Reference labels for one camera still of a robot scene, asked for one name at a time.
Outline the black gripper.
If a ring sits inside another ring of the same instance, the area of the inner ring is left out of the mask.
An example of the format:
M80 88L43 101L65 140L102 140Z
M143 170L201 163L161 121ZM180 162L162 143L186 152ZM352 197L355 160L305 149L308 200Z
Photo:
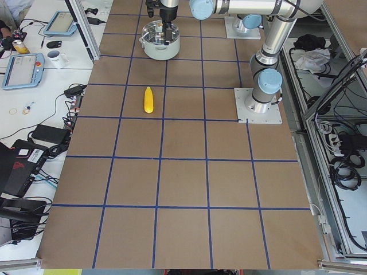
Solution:
M159 10L159 16L162 20L162 31L164 34L164 43L167 44L172 40L173 29L171 22L177 17L179 1L174 0L146 0L147 14L150 18L154 16L154 9Z

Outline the person hand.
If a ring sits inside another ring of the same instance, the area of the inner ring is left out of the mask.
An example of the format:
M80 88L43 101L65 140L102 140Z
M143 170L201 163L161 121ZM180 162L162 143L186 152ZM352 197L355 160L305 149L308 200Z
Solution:
M7 26L1 27L2 38L12 37L12 32Z

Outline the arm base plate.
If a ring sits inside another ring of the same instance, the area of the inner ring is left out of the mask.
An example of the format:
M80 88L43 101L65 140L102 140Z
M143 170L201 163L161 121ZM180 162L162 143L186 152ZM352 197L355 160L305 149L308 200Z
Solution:
M282 117L276 94L269 103L258 103L252 97L252 88L235 88L237 120L249 124L281 124Z
M237 17L225 17L227 38L242 40L260 40L261 35L258 27L246 28L241 19Z

